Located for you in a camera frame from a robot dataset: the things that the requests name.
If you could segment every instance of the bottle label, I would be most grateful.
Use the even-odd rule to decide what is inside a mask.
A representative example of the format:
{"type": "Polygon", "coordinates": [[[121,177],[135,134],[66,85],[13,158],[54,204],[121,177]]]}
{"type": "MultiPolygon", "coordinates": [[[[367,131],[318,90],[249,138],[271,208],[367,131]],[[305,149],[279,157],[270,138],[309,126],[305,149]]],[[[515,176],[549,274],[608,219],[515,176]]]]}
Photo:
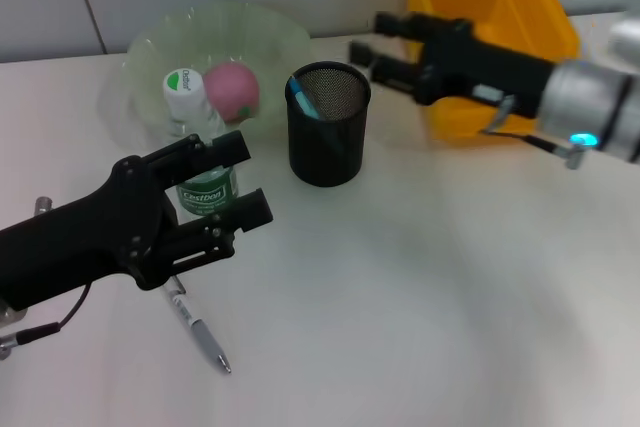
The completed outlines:
{"type": "Polygon", "coordinates": [[[180,205],[192,214],[208,215],[238,196],[238,183],[233,168],[206,182],[186,181],[177,187],[180,205]]]}

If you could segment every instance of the pink ball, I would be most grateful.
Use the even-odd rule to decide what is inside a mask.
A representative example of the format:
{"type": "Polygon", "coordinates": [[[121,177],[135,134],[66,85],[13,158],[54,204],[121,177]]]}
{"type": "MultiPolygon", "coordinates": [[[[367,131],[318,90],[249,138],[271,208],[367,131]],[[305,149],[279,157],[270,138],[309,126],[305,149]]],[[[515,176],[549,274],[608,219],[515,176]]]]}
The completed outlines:
{"type": "Polygon", "coordinates": [[[256,115],[260,86],[247,66],[239,62],[225,62],[207,72],[203,81],[209,103],[225,122],[256,115]]]}

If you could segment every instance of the clear plastic bowl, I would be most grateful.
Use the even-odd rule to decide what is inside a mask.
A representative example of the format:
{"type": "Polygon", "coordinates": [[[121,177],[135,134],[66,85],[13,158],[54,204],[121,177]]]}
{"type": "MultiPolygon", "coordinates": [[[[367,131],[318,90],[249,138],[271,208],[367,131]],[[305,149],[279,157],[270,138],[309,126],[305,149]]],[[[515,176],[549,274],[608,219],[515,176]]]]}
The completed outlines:
{"type": "Polygon", "coordinates": [[[245,123],[264,131],[286,124],[284,86],[293,72],[311,62],[310,46],[307,31],[278,12],[217,1],[167,15],[138,35],[129,47],[123,74],[135,111],[147,127],[161,134],[169,115],[162,93],[167,72],[187,67],[205,74],[222,62],[242,62],[260,85],[257,116],[245,123]]]}

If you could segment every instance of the blue led light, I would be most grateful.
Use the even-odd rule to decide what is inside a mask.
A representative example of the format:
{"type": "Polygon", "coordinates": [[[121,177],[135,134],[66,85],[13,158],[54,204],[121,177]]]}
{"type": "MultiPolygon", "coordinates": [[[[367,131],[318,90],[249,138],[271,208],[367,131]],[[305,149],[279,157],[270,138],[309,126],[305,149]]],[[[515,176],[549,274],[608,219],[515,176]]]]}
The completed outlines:
{"type": "Polygon", "coordinates": [[[593,147],[594,145],[598,145],[598,138],[588,132],[580,132],[579,134],[573,134],[571,137],[569,137],[569,142],[571,142],[572,144],[593,147]]]}

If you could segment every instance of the white bottle cap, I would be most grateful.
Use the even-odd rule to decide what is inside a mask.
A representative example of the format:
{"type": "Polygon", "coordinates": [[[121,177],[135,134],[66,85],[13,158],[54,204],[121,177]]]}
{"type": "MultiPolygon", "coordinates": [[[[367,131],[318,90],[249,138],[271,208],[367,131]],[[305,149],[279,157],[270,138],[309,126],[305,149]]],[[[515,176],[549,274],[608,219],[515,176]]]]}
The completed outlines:
{"type": "Polygon", "coordinates": [[[202,76],[195,70],[177,69],[169,72],[164,78],[162,89],[174,119],[185,120],[202,115],[207,94],[202,76]]]}

